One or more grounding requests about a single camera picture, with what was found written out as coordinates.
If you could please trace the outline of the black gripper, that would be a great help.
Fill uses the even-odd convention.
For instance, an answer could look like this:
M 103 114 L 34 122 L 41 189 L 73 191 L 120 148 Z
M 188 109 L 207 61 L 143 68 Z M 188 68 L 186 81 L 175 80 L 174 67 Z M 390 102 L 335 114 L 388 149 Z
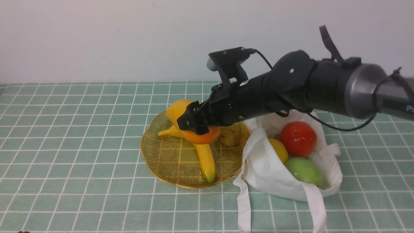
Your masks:
M 182 131 L 209 133 L 208 126 L 229 126 L 250 118 L 281 111 L 281 100 L 269 85 L 269 72 L 248 81 L 217 84 L 204 102 L 190 102 L 177 118 Z

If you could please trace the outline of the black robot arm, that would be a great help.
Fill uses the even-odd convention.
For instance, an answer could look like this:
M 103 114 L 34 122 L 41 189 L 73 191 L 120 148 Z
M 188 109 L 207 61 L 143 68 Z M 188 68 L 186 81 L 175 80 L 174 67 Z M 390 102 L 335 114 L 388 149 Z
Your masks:
M 210 53 L 207 66 L 219 72 L 222 83 L 205 102 L 185 107 L 178 127 L 203 135 L 209 126 L 315 109 L 368 121 L 377 113 L 413 121 L 413 79 L 403 78 L 399 68 L 388 75 L 360 58 L 317 61 L 298 50 L 284 55 L 271 71 L 248 79 L 241 64 L 256 52 L 238 47 Z

